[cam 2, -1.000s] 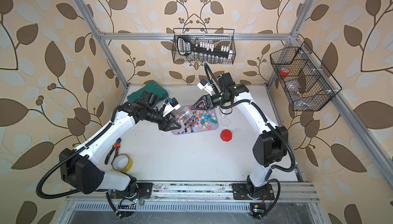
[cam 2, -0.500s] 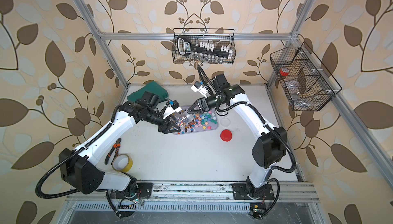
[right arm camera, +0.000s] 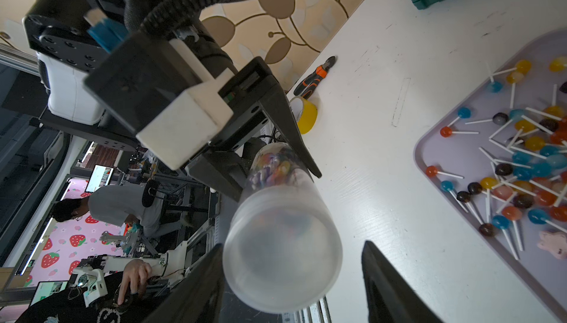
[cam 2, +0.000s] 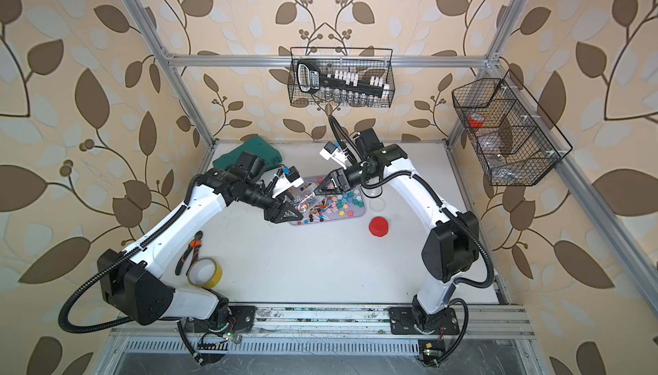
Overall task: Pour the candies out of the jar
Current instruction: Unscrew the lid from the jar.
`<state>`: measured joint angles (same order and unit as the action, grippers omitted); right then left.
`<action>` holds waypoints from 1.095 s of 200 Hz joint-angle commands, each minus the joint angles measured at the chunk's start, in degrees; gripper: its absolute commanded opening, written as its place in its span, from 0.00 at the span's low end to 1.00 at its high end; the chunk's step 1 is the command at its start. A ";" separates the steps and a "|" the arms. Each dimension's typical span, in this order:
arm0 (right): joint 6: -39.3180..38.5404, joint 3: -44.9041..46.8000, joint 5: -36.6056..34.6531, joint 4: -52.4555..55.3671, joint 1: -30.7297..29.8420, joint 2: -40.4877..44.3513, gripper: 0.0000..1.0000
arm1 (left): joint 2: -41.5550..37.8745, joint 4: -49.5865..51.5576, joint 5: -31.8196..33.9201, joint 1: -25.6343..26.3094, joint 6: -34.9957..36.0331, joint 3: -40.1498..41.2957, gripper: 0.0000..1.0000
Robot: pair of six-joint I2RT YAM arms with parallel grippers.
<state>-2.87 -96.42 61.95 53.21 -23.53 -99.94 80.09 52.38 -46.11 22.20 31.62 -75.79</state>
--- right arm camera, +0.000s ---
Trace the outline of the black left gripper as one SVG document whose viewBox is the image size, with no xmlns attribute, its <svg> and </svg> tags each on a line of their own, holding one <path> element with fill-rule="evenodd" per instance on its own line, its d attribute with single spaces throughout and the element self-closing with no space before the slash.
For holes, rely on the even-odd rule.
<svg viewBox="0 0 567 323">
<path fill-rule="evenodd" d="M 219 91 L 233 112 L 227 124 L 190 158 L 185 171 L 193 179 L 231 200 L 239 201 L 255 154 L 234 152 L 267 122 L 272 122 L 307 169 L 317 178 L 322 172 L 305 146 L 288 99 L 279 81 L 261 58 L 252 59 Z"/>
</svg>

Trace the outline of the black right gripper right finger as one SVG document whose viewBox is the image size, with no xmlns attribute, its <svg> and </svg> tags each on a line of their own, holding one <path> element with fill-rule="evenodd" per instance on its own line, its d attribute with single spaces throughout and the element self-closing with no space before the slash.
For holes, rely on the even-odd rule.
<svg viewBox="0 0 567 323">
<path fill-rule="evenodd" d="M 441 321 L 370 240 L 361 263 L 370 322 Z"/>
</svg>

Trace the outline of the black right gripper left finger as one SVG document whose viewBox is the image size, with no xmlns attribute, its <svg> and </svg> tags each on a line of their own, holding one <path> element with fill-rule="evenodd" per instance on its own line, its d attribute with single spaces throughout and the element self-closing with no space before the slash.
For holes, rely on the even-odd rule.
<svg viewBox="0 0 567 323">
<path fill-rule="evenodd" d="M 223 245 L 214 246 L 145 321 L 218 322 L 224 293 L 222 256 Z"/>
</svg>

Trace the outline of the clear jar of candies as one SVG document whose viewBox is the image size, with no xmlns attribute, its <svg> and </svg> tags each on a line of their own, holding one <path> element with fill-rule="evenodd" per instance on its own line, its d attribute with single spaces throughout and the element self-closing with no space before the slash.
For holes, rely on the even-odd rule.
<svg viewBox="0 0 567 323">
<path fill-rule="evenodd" d="M 233 293 L 269 314 L 304 309 L 335 284 L 343 263 L 338 229 L 288 144 L 268 144 L 256 154 L 222 262 Z"/>
</svg>

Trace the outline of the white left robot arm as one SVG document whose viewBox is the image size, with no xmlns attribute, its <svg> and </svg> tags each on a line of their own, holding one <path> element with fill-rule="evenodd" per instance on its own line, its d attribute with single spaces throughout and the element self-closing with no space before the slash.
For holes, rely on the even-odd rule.
<svg viewBox="0 0 567 323">
<path fill-rule="evenodd" d="M 23 20 L 49 98 L 39 121 L 169 169 L 238 200 L 239 147 L 272 123 L 321 177 L 288 99 L 260 57 L 237 69 L 200 21 L 248 0 L 38 0 Z"/>
</svg>

